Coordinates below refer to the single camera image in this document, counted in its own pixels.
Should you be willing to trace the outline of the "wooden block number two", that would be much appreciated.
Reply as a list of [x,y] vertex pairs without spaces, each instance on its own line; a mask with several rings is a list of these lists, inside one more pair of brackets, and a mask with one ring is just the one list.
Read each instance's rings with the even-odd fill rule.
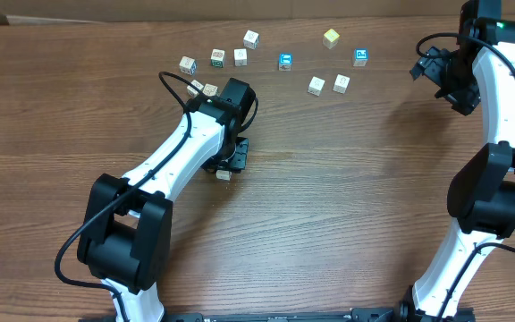
[[223,181],[230,181],[232,178],[232,173],[230,171],[225,171],[225,170],[217,170],[215,175],[216,175],[217,179],[223,180]]

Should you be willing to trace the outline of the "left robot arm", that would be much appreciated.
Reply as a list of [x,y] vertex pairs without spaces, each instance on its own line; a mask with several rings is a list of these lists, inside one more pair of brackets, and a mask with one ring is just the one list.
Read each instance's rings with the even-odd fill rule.
[[216,96],[184,102],[173,134],[143,163],[93,184],[77,247],[78,260],[110,292],[114,321],[160,321],[156,283],[169,255],[173,203],[198,169],[228,180],[246,167],[241,137],[258,110],[250,85],[231,78]]

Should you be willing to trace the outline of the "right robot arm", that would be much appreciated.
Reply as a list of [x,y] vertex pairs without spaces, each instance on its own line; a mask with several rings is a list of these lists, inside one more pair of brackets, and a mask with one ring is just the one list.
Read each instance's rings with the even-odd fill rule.
[[419,51],[410,74],[426,76],[460,114],[480,107],[485,144],[453,177],[449,231],[391,321],[474,320],[460,297],[493,250],[515,251],[503,242],[515,231],[515,21],[499,1],[467,1],[453,36],[456,50]]

